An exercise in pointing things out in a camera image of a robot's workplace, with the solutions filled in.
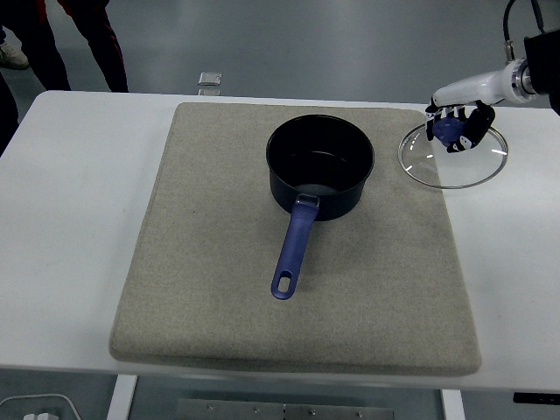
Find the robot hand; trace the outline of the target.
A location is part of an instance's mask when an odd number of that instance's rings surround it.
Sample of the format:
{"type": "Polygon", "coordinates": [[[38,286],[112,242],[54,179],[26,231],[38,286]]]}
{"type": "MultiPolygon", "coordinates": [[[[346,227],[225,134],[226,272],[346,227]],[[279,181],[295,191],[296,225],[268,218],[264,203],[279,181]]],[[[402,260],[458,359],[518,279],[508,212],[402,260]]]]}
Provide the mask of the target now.
{"type": "Polygon", "coordinates": [[[524,59],[441,87],[425,110],[427,139],[438,140],[449,153],[471,150],[491,128],[495,104],[528,102],[534,94],[524,59]]]}

